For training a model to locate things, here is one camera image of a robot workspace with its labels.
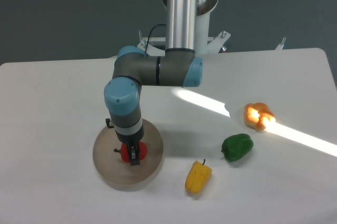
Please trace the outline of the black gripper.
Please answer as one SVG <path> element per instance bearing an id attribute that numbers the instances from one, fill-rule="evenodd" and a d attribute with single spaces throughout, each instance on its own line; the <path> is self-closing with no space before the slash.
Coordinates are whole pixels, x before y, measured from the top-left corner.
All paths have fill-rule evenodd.
<path id="1" fill-rule="evenodd" d="M 139 141 L 144 136 L 143 119 L 140 118 L 136 124 L 128 128 L 122 128 L 113 124 L 111 118 L 105 119 L 106 126 L 114 129 L 117 138 L 127 144 L 128 160 L 131 166 L 140 165 L 140 145 Z"/>

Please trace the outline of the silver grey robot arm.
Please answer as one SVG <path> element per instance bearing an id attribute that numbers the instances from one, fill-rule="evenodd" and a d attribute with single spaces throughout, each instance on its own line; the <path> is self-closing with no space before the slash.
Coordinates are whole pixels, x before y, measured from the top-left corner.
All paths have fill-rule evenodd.
<path id="1" fill-rule="evenodd" d="M 141 163 L 142 86 L 197 87 L 201 84 L 201 55 L 209 46 L 210 12 L 217 3 L 218 0 L 166 0 L 164 54 L 148 55 L 147 50 L 135 46 L 120 49 L 112 79 L 104 89 L 104 101 L 110 113 L 106 124 L 115 129 L 117 138 L 126 145 L 131 165 Z"/>

